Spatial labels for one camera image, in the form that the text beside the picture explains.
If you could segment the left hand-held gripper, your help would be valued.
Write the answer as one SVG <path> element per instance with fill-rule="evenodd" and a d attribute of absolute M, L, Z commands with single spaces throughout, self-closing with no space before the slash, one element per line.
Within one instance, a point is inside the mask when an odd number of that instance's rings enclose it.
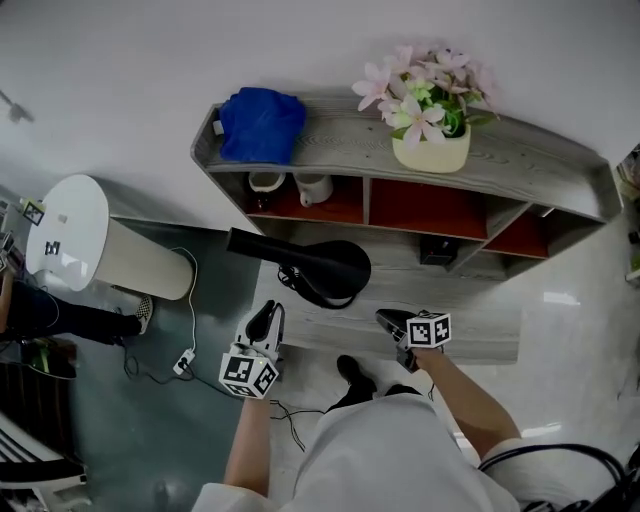
<path fill-rule="evenodd" d="M 266 397 L 280 375 L 276 364 L 284 322 L 284 307 L 268 300 L 248 322 L 248 334 L 247 324 L 238 327 L 229 350 L 222 355 L 218 376 L 231 395 L 257 400 Z"/>

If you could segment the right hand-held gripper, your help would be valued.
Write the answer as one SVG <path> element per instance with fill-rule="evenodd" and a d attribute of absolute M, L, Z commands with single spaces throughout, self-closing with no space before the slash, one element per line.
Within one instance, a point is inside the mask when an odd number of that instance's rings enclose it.
<path fill-rule="evenodd" d="M 414 349 L 442 349 L 451 340 L 451 314 L 379 309 L 379 325 L 396 338 L 398 362 L 410 373 L 418 369 Z"/>

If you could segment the person's left forearm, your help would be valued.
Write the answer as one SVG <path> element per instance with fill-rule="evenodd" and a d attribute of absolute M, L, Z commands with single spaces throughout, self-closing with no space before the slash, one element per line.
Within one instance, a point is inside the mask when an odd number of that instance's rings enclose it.
<path fill-rule="evenodd" d="M 224 484 L 268 496 L 270 421 L 268 400 L 244 401 L 226 464 Z"/>

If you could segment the person's right forearm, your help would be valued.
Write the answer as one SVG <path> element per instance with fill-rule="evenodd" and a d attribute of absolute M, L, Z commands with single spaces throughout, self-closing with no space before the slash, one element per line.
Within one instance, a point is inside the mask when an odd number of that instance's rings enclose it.
<path fill-rule="evenodd" d="M 480 458 L 504 441 L 521 438 L 506 409 L 447 355 L 436 349 L 413 349 L 412 352 Z"/>

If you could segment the person's black shoe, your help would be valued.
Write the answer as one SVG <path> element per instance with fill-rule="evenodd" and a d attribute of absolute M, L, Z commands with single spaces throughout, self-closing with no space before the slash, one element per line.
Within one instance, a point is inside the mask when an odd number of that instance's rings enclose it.
<path fill-rule="evenodd" d="M 349 385 L 347 396 L 356 402 L 371 400 L 377 392 L 374 380 L 361 369 L 357 360 L 348 355 L 341 355 L 337 359 L 337 369 Z"/>

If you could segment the person's black trousers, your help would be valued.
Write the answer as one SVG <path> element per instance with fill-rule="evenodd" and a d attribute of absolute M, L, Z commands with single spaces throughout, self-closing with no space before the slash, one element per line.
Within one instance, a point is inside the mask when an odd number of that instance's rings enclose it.
<path fill-rule="evenodd" d="M 371 401 L 374 398 L 374 393 L 377 391 L 377 387 L 375 384 L 368 385 L 366 383 L 353 383 L 349 386 L 349 389 L 344 397 L 342 397 L 338 402 L 328 408 L 327 412 L 344 408 L 348 406 L 353 406 L 361 403 L 365 403 Z M 400 395 L 400 394 L 410 394 L 410 395 L 418 395 L 421 396 L 416 389 L 405 386 L 402 384 L 394 384 L 392 385 L 384 394 L 384 397 Z"/>

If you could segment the small black box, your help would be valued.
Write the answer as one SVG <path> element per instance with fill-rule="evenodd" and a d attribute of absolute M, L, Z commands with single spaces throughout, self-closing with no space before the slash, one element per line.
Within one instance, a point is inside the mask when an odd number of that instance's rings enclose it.
<path fill-rule="evenodd" d="M 420 238 L 419 262 L 422 265 L 447 266 L 458 254 L 459 241 L 449 237 L 425 235 Z"/>

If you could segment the white mug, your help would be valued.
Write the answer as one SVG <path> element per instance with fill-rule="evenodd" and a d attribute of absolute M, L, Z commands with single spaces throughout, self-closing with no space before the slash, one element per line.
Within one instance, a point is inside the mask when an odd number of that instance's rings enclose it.
<path fill-rule="evenodd" d="M 330 175 L 294 173 L 293 174 L 300 203 L 309 208 L 327 201 L 333 193 L 333 182 Z"/>

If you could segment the person's white shirt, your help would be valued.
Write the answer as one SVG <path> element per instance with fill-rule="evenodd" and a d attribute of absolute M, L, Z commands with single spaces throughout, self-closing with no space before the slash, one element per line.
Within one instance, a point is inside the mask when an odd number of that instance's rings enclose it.
<path fill-rule="evenodd" d="M 192 512 L 524 512 L 539 504 L 560 511 L 578 499 L 540 454 L 477 469 L 427 399 L 399 394 L 320 419 L 285 504 L 209 483 Z"/>

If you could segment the pink flowers in white pot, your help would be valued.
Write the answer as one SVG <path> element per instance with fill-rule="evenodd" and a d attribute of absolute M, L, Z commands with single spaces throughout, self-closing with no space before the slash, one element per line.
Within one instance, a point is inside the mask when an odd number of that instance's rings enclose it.
<path fill-rule="evenodd" d="M 464 167 L 472 127 L 496 118 L 474 114 L 474 104 L 492 108 L 491 70 L 449 46 L 401 45 L 380 66 L 365 65 L 365 78 L 352 85 L 358 110 L 377 108 L 392 129 L 394 156 L 418 172 L 449 174 Z"/>

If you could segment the blue cloth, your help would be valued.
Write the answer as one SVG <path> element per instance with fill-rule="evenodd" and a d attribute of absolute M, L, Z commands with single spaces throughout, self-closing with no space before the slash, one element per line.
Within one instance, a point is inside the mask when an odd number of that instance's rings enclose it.
<path fill-rule="evenodd" d="M 305 122 L 306 108 L 297 97 L 243 87 L 218 108 L 213 127 L 223 137 L 223 160 L 288 165 Z"/>

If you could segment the white round table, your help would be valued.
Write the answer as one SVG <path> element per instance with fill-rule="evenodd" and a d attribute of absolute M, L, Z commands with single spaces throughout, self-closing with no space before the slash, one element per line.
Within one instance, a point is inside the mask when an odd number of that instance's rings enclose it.
<path fill-rule="evenodd" d="M 108 198 L 93 178 L 63 179 L 42 204 L 44 218 L 31 226 L 27 238 L 30 274 L 51 273 L 76 292 L 101 281 L 166 300 L 189 293 L 195 279 L 190 261 L 113 219 Z M 47 241 L 60 242 L 57 256 L 44 254 Z"/>

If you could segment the black white striped object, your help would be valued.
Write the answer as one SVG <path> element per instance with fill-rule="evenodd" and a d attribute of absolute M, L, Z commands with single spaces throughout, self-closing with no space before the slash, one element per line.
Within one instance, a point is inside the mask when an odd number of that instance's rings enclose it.
<path fill-rule="evenodd" d="M 21 510 L 78 512 L 93 504 L 85 466 L 60 454 L 0 412 L 0 496 L 24 494 Z"/>

